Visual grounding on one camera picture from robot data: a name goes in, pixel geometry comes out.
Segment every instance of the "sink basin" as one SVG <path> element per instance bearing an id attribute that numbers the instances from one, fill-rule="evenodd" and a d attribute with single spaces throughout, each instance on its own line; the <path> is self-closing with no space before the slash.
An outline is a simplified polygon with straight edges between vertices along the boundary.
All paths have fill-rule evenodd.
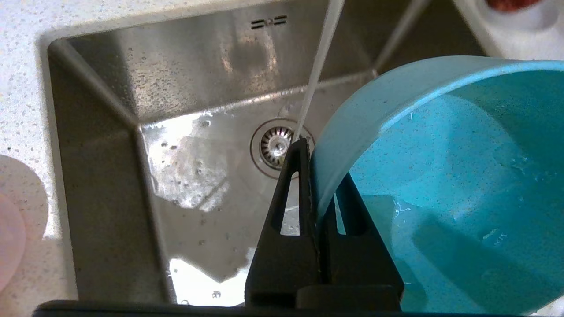
<path id="1" fill-rule="evenodd" d="M 349 0 L 302 134 L 377 76 L 407 1 Z M 321 34 L 293 0 L 59 39 L 49 72 L 79 298 L 234 306 Z M 483 55 L 434 1 L 378 71 Z M 297 184 L 281 234 L 298 234 Z"/>

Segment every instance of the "white speckled countertop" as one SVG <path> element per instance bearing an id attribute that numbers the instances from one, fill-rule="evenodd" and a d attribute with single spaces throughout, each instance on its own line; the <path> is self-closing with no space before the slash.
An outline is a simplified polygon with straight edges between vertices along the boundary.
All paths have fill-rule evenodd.
<path id="1" fill-rule="evenodd" d="M 67 36 L 163 21 L 265 0 L 4 0 L 0 3 L 0 191 L 23 214 L 28 241 L 22 264 L 0 292 L 0 315 L 29 316 L 40 303 L 76 298 L 47 46 Z M 496 29 L 475 3 L 455 0 L 492 56 L 564 59 L 564 19 L 541 33 Z"/>

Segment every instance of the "blue plastic bowl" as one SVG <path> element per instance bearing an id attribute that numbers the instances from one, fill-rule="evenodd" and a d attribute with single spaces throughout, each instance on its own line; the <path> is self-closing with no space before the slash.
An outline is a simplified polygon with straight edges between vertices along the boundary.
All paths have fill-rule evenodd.
<path id="1" fill-rule="evenodd" d="M 366 84 L 312 155 L 326 210 L 350 171 L 404 311 L 527 314 L 564 293 L 564 63 L 449 56 Z"/>

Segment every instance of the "drain strainer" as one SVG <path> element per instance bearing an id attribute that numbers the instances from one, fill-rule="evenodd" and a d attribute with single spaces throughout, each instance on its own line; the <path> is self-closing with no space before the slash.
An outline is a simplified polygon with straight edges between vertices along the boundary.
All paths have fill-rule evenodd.
<path id="1" fill-rule="evenodd" d="M 284 157 L 294 136 L 296 122 L 289 119 L 274 119 L 262 124 L 250 142 L 251 157 L 258 169 L 269 177 L 278 178 L 284 165 Z M 313 149 L 314 141 L 304 127 L 301 136 Z"/>
<path id="2" fill-rule="evenodd" d="M 277 170 L 282 168 L 284 156 L 293 136 L 294 131 L 286 126 L 275 126 L 266 131 L 261 139 L 261 156 L 266 165 Z"/>

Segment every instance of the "water stream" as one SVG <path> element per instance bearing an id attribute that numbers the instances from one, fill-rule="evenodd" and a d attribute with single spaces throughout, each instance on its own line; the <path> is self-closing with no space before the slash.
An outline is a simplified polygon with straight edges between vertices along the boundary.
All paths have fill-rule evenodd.
<path id="1" fill-rule="evenodd" d="M 306 93 L 303 96 L 302 108 L 299 111 L 298 125 L 296 126 L 296 132 L 294 133 L 292 142 L 297 141 L 302 132 L 303 123 L 306 121 L 307 111 L 310 109 L 311 99 L 314 96 L 315 88 L 317 87 L 319 76 L 323 69 L 323 63 L 325 62 L 325 57 L 327 57 L 327 51 L 329 51 L 344 3 L 345 0 L 331 0 L 327 7 L 325 22 L 323 22 L 323 31 L 321 32 L 321 40 L 319 41 L 318 50 L 315 54 L 314 66 L 311 70 L 310 80 L 307 83 Z"/>

